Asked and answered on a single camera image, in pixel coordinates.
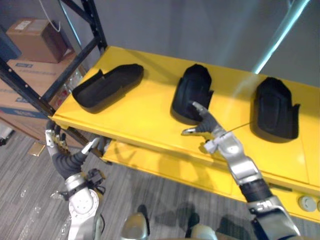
box label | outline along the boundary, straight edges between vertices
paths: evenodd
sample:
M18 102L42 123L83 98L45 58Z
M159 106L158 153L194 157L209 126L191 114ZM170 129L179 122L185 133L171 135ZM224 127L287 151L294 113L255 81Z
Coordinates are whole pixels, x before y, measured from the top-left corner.
M12 114L12 115L19 115L29 118L36 118L36 119L48 119L45 115L43 115L39 111L28 111L28 110L21 110L16 108L9 108L0 106L0 111L5 114Z
M40 32L46 25L48 20L46 19L36 19L26 30L27 32Z
M32 68L33 64L28 64L28 63L22 63L18 62L15 64L17 67L23 67L23 68Z
M27 100L25 100L23 97L17 97L15 100L17 103L29 103Z
M29 70L29 69L19 69L19 72L28 73L28 74L41 74L41 75L57 75L56 72L48 72L48 71L37 71L37 70Z
M15 30L23 30L26 26L28 26L31 23L31 21L22 21L20 22L14 29Z

yellow shelf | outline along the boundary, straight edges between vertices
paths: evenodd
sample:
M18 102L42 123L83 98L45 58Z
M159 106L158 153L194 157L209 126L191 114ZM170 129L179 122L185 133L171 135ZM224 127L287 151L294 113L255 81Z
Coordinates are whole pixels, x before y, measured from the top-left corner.
M230 173L220 168L204 166L183 158L118 141L111 142L102 159L245 202L245 198ZM306 212L299 207L298 199L303 195L301 192L277 188L271 188L271 190L280 198L292 216L320 223L318 210ZM312 197L316 202L320 201L319 197Z
M210 156L199 150L203 138L181 136L181 131L190 126L170 115L177 83L186 68L195 62L112 46L83 80L99 69L106 73L118 65L132 63L144 67L144 77L125 97L100 113L91 114L70 95L53 120L62 127L107 136L192 163L201 163L203 167L225 168L226 162L218 154ZM252 96L266 76L201 64L212 77L214 94L210 112L226 130L248 123ZM243 143L246 154L255 161L269 182L319 196L319 88L282 81L291 90L293 103L301 104L299 137L288 143L272 143L256 137L249 126L238 128L234 133Z

gray wall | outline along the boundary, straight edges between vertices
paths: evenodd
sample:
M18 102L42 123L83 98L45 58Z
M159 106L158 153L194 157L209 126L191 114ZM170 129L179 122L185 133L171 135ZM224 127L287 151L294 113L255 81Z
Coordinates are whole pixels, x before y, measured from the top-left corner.
M16 59L20 54L20 50L11 41L0 25L0 56L2 60L7 62L10 59Z
M38 0L0 4L0 24L5 28L18 17L45 17ZM50 2L43 4L57 21ZM285 0L95 0L95 4L109 45L246 71L256 64L288 9ZM67 12L81 43L88 43L89 26ZM319 16L320 2L311 0L262 73L318 86ZM87 59L88 67L98 57L96 50Z

lower shelf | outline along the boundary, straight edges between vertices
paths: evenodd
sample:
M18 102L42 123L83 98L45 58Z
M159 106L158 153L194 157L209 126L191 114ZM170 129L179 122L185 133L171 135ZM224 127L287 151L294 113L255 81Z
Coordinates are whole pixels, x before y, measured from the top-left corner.
M202 165L114 140L102 159L245 202L239 187L225 169ZM275 186L271 187L271 190L280 198L292 216L320 223L319 209L307 212L299 207L298 199L305 194ZM311 196L316 203L320 202L319 197L307 195Z

round button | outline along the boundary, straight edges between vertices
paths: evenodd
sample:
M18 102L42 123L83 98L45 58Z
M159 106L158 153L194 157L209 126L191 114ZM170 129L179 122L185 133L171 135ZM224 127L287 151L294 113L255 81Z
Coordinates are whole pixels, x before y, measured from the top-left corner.
M307 212L313 212L317 209L317 203L310 196L302 196L298 200L300 208Z

